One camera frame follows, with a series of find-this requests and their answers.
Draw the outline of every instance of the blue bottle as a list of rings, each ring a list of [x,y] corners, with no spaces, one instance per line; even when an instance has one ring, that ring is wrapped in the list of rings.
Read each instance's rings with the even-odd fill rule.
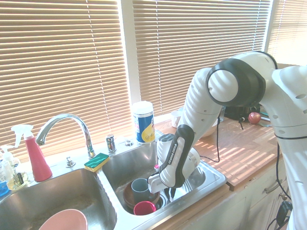
[[[5,181],[5,176],[4,176],[1,162],[2,160],[0,160],[0,196],[3,196],[9,192],[9,188]]]

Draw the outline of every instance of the red cup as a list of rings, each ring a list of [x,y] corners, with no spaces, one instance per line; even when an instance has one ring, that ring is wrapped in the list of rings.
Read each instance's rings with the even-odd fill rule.
[[[150,201],[141,201],[134,206],[133,213],[137,216],[144,216],[155,212],[157,209]]]

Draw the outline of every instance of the white cabinet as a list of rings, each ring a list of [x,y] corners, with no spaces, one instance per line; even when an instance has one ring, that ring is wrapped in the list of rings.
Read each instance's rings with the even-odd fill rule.
[[[279,164],[279,179],[287,191],[283,160]],[[176,230],[266,230],[276,217],[283,201],[280,187],[266,194],[265,188],[277,185],[276,168],[272,165],[250,180],[244,187],[234,191],[214,207],[208,207],[196,214]]]
[[[287,181],[282,182],[283,188],[287,189]],[[240,230],[266,230],[268,225],[276,218],[280,204],[282,203],[281,189],[277,188],[267,194],[256,203],[250,210],[245,226]],[[270,230],[275,229],[276,222],[270,226]]]

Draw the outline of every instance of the gray mug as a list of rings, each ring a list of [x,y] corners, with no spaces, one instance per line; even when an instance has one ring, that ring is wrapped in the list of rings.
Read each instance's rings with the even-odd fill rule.
[[[134,202],[137,204],[141,201],[149,201],[153,194],[149,191],[147,180],[138,178],[131,184]]]

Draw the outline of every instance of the stainless steel sink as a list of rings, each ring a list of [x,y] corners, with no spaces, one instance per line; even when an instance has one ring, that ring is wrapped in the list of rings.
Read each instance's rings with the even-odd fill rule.
[[[123,190],[134,179],[148,178],[155,172],[156,142],[146,145],[135,144],[133,147],[125,147],[122,144],[118,149],[121,152],[111,156],[110,161],[102,168],[104,177],[111,186],[111,189],[108,188],[108,195],[117,198],[116,201],[113,200],[118,213],[116,229],[124,229],[120,228],[124,226],[120,216],[130,220],[126,221],[125,229],[153,229],[226,183],[224,175],[201,161],[183,186],[176,190],[172,202],[162,191],[158,205],[156,205],[157,211],[145,216],[135,216],[132,215],[133,210],[125,204]]]
[[[23,188],[2,200],[0,229],[38,230],[49,217],[68,208],[85,214],[89,230],[115,227],[115,209],[97,174],[78,169]]]
[[[95,151],[107,153],[107,148]],[[129,182],[155,172],[156,142],[132,146],[117,143],[116,153],[96,173],[84,169],[86,154],[73,160],[76,165],[70,169],[65,168],[64,161],[51,167],[53,178],[1,197],[0,229],[38,230],[53,214],[75,208],[86,215],[89,230],[150,230],[226,182],[224,175],[201,162],[176,190],[174,200],[170,202],[161,192],[157,211],[135,216],[122,193]]]

